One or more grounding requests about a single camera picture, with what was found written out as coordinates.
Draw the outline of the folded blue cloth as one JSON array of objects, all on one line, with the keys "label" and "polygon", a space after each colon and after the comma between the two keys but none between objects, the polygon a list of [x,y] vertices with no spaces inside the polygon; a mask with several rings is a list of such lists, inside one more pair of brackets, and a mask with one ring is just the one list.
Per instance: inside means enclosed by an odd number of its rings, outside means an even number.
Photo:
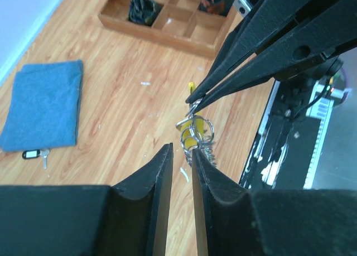
[{"label": "folded blue cloth", "polygon": [[1,150],[75,146],[83,77],[82,60],[23,65],[13,81]]}]

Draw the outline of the black key fob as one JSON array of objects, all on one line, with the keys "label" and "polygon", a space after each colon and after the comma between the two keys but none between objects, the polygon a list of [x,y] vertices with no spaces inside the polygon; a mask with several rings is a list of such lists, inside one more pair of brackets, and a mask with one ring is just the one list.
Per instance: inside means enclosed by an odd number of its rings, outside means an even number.
[{"label": "black key fob", "polygon": [[47,169],[47,158],[49,154],[50,154],[49,149],[29,150],[29,151],[22,152],[22,158],[24,160],[30,160],[30,159],[41,157],[43,160],[43,168]]}]

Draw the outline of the dark rolled tie bottom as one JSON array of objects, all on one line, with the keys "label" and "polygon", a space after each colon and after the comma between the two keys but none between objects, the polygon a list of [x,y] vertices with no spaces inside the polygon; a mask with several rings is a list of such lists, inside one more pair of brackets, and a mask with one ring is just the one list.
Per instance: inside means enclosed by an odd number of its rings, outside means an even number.
[{"label": "dark rolled tie bottom", "polygon": [[226,17],[234,0],[200,0],[199,11]]}]

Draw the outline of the wooden compartment tray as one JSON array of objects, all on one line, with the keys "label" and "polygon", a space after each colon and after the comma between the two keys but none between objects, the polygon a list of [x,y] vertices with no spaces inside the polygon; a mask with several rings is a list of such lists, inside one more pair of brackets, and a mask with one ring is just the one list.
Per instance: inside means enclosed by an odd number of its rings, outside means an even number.
[{"label": "wooden compartment tray", "polygon": [[104,27],[177,50],[214,59],[232,24],[242,19],[232,7],[226,16],[199,9],[200,0],[154,0],[157,17],[148,25],[129,20],[131,0],[107,0],[98,17]]}]

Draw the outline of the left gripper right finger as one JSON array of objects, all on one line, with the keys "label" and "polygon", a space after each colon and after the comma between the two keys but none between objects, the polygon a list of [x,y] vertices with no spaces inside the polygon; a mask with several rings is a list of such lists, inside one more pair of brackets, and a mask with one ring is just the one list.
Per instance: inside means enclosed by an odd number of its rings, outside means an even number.
[{"label": "left gripper right finger", "polygon": [[248,190],[192,154],[198,255],[355,255],[353,190]]}]

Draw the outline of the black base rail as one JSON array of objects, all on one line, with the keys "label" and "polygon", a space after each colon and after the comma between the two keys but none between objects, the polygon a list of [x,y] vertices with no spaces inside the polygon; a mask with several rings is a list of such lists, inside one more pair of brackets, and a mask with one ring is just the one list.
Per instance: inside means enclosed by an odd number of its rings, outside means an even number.
[{"label": "black base rail", "polygon": [[311,189],[336,91],[318,81],[298,92],[276,81],[239,184],[252,190]]}]

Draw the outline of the dark rolled tie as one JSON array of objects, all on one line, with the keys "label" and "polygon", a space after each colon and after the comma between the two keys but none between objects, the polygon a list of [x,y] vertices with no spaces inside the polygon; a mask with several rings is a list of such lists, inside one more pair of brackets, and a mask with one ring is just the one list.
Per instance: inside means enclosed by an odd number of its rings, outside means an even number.
[{"label": "dark rolled tie", "polygon": [[200,0],[199,11],[226,17],[234,0]]},{"label": "dark rolled tie", "polygon": [[131,0],[128,21],[137,25],[151,27],[162,7],[154,0]]}]

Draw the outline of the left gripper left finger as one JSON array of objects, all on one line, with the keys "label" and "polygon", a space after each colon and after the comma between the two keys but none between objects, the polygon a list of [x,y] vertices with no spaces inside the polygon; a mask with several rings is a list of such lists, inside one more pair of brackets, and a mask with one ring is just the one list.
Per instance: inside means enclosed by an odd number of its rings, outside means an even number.
[{"label": "left gripper left finger", "polygon": [[1,186],[2,255],[165,255],[168,143],[116,185]]}]

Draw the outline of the dark rolled tie middle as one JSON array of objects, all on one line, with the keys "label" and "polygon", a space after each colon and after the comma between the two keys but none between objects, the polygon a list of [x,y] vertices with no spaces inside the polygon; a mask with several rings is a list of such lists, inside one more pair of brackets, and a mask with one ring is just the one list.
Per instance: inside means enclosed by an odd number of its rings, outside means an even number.
[{"label": "dark rolled tie middle", "polygon": [[131,0],[128,21],[137,25],[151,27],[162,7],[154,0]]}]

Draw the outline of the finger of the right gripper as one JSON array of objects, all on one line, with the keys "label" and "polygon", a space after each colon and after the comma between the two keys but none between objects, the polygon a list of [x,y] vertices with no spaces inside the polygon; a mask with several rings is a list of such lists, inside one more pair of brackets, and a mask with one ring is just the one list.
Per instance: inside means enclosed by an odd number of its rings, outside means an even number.
[{"label": "finger of the right gripper", "polygon": [[238,91],[286,80],[305,71],[319,79],[331,60],[310,43],[313,30],[299,37],[330,0],[258,0],[228,34],[206,78],[186,99],[211,104]]},{"label": "finger of the right gripper", "polygon": [[355,47],[356,0],[258,0],[196,88],[195,109],[271,78],[292,78]]}]

